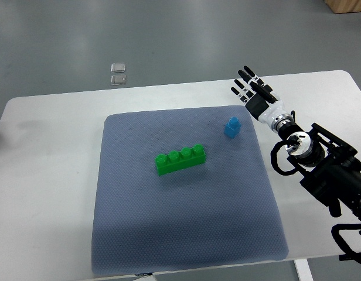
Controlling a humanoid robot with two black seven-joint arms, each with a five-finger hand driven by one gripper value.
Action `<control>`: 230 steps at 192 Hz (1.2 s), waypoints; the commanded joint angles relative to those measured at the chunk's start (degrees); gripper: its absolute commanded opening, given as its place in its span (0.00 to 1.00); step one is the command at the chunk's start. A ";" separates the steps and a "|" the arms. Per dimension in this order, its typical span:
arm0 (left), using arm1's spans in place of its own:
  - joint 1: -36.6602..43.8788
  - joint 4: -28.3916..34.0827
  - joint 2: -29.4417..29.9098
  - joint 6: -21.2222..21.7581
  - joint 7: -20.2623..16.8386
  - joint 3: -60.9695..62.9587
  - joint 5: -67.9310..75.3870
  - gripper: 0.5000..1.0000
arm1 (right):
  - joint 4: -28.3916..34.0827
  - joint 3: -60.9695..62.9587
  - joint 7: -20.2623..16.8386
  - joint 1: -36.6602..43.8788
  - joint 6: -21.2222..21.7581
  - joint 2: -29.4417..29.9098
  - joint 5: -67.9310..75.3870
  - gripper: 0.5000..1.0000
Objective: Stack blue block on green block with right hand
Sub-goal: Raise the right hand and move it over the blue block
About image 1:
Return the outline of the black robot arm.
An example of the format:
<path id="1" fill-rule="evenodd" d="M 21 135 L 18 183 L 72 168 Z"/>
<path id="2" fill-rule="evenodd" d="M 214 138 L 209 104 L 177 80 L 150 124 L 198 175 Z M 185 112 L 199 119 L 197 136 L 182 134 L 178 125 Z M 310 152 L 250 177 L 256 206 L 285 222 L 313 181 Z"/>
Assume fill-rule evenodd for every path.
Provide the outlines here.
<path id="1" fill-rule="evenodd" d="M 294 112 L 276 117 L 272 128 L 281 138 L 270 153 L 273 169 L 283 176 L 301 173 L 301 186 L 328 207 L 332 217 L 342 215 L 340 206 L 344 204 L 360 221 L 336 224 L 331 234 L 343 251 L 339 259 L 361 265 L 361 252 L 355 252 L 340 234 L 357 231 L 361 236 L 361 161 L 356 149 L 318 124 L 305 132 L 296 123 Z"/>

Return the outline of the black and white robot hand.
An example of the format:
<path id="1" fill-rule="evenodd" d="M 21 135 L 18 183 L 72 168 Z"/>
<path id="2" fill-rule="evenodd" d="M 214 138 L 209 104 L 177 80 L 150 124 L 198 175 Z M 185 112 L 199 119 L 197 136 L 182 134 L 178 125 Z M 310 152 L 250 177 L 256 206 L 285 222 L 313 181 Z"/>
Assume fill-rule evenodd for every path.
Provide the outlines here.
<path id="1" fill-rule="evenodd" d="M 273 126 L 280 116 L 286 115 L 280 96 L 248 66 L 238 74 L 244 84 L 235 79 L 231 91 L 243 102 L 251 116 L 261 123 Z"/>

